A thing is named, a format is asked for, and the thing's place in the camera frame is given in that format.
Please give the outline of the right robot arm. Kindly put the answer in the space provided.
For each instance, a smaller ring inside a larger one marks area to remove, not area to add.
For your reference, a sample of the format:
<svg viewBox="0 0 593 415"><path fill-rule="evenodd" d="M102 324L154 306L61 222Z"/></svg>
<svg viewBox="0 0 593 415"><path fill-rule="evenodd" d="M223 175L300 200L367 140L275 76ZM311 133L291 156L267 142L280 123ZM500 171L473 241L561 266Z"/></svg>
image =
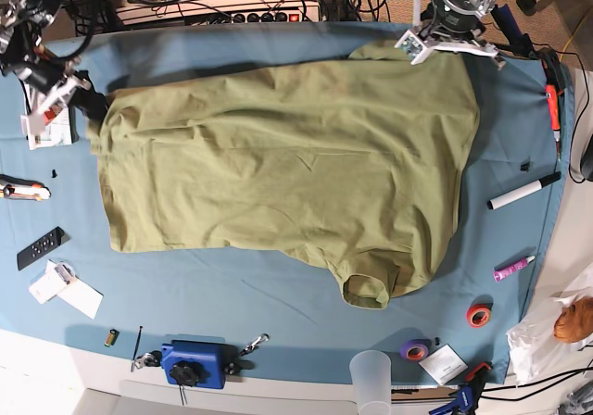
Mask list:
<svg viewBox="0 0 593 415"><path fill-rule="evenodd" d="M86 71L76 69L95 36L98 0L90 0L88 30L78 48L57 56L42 44L44 29L67 1L8 1L1 11L1 73L15 75L42 94L48 103L42 110L75 107L88 120L100 123L107 114L107 99L95 90Z"/></svg>

